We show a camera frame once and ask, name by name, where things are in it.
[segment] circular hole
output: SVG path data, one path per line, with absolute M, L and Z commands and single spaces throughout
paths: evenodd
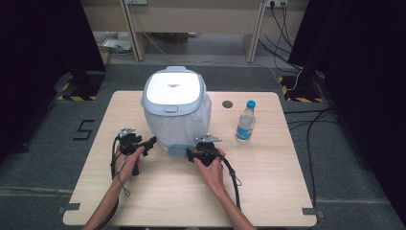
M 231 108 L 231 107 L 233 107 L 233 103 L 231 101 L 224 101 L 223 102 L 223 107 Z

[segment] bottle cap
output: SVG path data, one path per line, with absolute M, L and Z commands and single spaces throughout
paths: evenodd
M 255 108 L 255 105 L 256 105 L 256 103 L 255 103 L 254 100 L 250 100 L 250 101 L 247 102 L 247 107 L 248 108 Z

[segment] black curtain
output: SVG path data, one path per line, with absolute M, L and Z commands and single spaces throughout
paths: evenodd
M 28 138 L 62 75 L 105 69 L 79 0 L 3 0 L 0 23 L 1 161 Z
M 311 52 L 334 1 L 310 0 L 292 61 Z M 333 105 L 362 158 L 406 224 L 406 2 L 351 1 L 342 29 L 322 54 Z

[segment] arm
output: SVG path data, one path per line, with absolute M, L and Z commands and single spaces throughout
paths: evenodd
M 221 155 L 225 155 L 223 150 L 218 149 L 218 151 Z M 206 184 L 220 202 L 233 228 L 235 230 L 256 229 L 241 210 L 236 207 L 227 193 L 223 182 L 223 165 L 221 164 L 221 160 L 217 157 L 209 167 L 204 166 L 197 158 L 194 158 L 193 162 L 200 170 Z
M 119 157 L 116 161 L 116 169 L 118 169 L 118 167 L 125 160 L 123 168 L 120 173 L 114 177 L 110 188 L 105 193 L 104 197 L 101 200 L 101 203 L 99 204 L 96 211 L 93 213 L 92 217 L 87 220 L 86 224 L 83 226 L 83 229 L 95 229 L 108 217 L 108 215 L 113 210 L 117 199 L 119 198 L 120 191 L 122 190 L 123 185 L 131 176 L 132 169 L 134 168 L 134 165 L 136 164 L 140 154 L 143 153 L 143 151 L 144 147 L 140 147 L 133 154 L 125 157 L 124 155 L 120 154 L 119 147 L 117 147 L 116 156 L 119 155 Z

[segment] bottle label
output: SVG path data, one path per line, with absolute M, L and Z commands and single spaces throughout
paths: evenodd
M 251 137 L 251 134 L 253 133 L 252 129 L 243 129 L 240 126 L 237 127 L 237 137 L 241 140 L 248 140 Z

